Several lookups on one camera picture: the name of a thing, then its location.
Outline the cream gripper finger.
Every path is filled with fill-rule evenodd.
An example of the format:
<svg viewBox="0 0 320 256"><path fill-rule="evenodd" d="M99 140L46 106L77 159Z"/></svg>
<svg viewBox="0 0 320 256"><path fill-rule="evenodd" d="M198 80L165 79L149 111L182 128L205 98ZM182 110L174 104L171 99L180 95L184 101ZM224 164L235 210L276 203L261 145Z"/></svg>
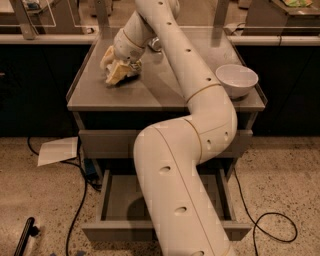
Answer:
<svg viewBox="0 0 320 256"><path fill-rule="evenodd" d="M100 61L100 68L103 70L111 71L114 59L115 59L114 47L109 46Z"/></svg>
<svg viewBox="0 0 320 256"><path fill-rule="evenodd" d="M130 72L130 63L122 60L112 60L105 63L106 83L108 85L116 85L123 80Z"/></svg>

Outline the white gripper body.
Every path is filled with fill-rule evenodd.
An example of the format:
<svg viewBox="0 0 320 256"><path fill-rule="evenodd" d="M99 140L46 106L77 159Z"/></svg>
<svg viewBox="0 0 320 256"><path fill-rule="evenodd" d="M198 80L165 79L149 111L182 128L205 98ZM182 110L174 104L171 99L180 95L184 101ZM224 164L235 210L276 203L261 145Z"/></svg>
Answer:
<svg viewBox="0 0 320 256"><path fill-rule="evenodd" d="M137 62L144 54L149 41L155 36L149 24L134 11L114 38L114 55L122 61Z"/></svg>

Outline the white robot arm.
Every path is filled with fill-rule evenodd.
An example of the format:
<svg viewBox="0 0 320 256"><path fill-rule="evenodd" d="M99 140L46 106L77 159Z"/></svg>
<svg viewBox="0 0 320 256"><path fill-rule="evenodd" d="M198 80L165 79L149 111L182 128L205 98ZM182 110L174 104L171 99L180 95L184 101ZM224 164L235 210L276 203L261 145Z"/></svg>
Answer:
<svg viewBox="0 0 320 256"><path fill-rule="evenodd" d="M223 152L237 132L225 89L175 21L178 0L135 0L136 10L100 66L115 85L133 75L157 37L189 113L143 129L134 143L138 181L164 256L235 256L197 165Z"/></svg>

